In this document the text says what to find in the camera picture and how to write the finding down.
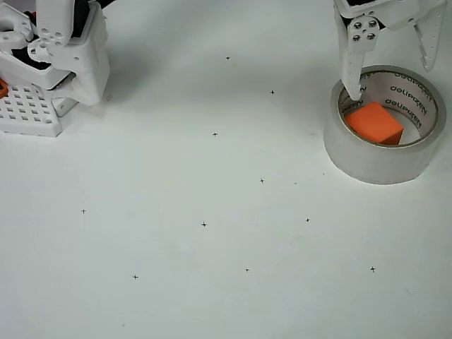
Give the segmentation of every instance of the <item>clear packing tape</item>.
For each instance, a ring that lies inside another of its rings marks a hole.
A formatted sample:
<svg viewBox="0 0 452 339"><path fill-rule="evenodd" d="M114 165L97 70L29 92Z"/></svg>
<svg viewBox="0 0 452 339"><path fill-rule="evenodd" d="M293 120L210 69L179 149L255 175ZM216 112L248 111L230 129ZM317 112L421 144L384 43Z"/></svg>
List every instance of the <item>clear packing tape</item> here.
<svg viewBox="0 0 452 339"><path fill-rule="evenodd" d="M358 101L350 99L341 81L333 88L323 136L330 159L346 174L370 184L397 184L417 178L430 163L446 124L446 106L438 90L420 75L394 66L364 68L361 84ZM405 115L420 138L402 145L381 145L358 136L344 117L371 102Z"/></svg>

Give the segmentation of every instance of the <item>white table surface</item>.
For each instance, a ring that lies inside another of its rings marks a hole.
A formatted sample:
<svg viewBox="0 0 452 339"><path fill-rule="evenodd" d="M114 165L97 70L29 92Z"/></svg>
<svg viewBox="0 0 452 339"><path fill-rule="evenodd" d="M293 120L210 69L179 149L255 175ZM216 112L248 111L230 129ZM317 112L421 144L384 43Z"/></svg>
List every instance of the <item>white table surface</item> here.
<svg viewBox="0 0 452 339"><path fill-rule="evenodd" d="M58 138L0 135L0 338L452 336L451 119L413 182L336 169L332 1L105 15L105 100ZM412 28L367 64L421 73L451 110L451 32L430 73Z"/></svg>

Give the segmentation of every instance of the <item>orange part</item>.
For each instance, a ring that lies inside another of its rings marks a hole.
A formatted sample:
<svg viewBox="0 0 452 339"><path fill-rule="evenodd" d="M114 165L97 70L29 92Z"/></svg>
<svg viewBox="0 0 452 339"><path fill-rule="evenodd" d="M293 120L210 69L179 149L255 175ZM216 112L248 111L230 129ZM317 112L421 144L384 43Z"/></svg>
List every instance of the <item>orange part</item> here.
<svg viewBox="0 0 452 339"><path fill-rule="evenodd" d="M378 102L345 116L350 128L362 138L384 145L398 145L403 126Z"/></svg>
<svg viewBox="0 0 452 339"><path fill-rule="evenodd" d="M0 99L8 95L8 85L0 79Z"/></svg>

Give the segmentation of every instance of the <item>robotic arm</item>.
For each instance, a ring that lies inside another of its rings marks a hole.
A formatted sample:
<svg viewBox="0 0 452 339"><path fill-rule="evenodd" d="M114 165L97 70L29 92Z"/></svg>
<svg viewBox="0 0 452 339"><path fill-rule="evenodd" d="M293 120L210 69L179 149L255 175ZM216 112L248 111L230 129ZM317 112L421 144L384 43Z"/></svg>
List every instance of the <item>robotic arm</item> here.
<svg viewBox="0 0 452 339"><path fill-rule="evenodd" d="M36 0L33 20L0 0L0 78L32 83L49 98L98 103L109 75L102 7L112 1ZM384 28L412 25L424 68L432 69L446 0L334 0L334 9L341 78L353 100L365 54Z"/></svg>
<svg viewBox="0 0 452 339"><path fill-rule="evenodd" d="M109 75L101 5L36 0L36 13L27 16L0 0L0 77L31 83L48 98L97 104Z"/></svg>
<svg viewBox="0 0 452 339"><path fill-rule="evenodd" d="M364 56L375 48L384 28L412 25L420 41L421 61L430 71L438 52L446 0L334 0L342 82L353 100L361 97Z"/></svg>

